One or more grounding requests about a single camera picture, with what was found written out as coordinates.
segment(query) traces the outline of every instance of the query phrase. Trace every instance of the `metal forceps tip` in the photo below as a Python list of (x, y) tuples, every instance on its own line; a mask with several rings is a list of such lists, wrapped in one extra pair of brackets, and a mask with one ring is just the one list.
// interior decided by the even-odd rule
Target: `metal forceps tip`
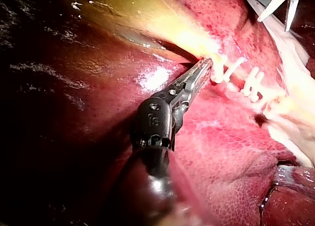
[(162, 91), (153, 94), (151, 97), (164, 99), (172, 109), (172, 116), (175, 119), (175, 133), (183, 125), (183, 115), (189, 109), (192, 101), (210, 79), (210, 72), (213, 62), (210, 58), (199, 60), (191, 69), (178, 77)]
[[(257, 21), (262, 22), (265, 20), (269, 15), (274, 13), (277, 8), (280, 7), (280, 5), (284, 2), (285, 0), (271, 0), (270, 3), (267, 5), (265, 10), (262, 11), (260, 16), (258, 17)], [(299, 0), (287, 0), (287, 7), (286, 7), (286, 15), (285, 15), (285, 31), (288, 32), (291, 28), (297, 5), (298, 5)]]

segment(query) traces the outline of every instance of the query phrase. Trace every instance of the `yellow fat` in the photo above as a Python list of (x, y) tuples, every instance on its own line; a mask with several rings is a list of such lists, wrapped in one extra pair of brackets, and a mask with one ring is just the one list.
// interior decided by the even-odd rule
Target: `yellow fat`
[(169, 41), (198, 58), (219, 48), (174, 0), (85, 0), (80, 3), (88, 19), (113, 33), (119, 33), (121, 27), (129, 28)]

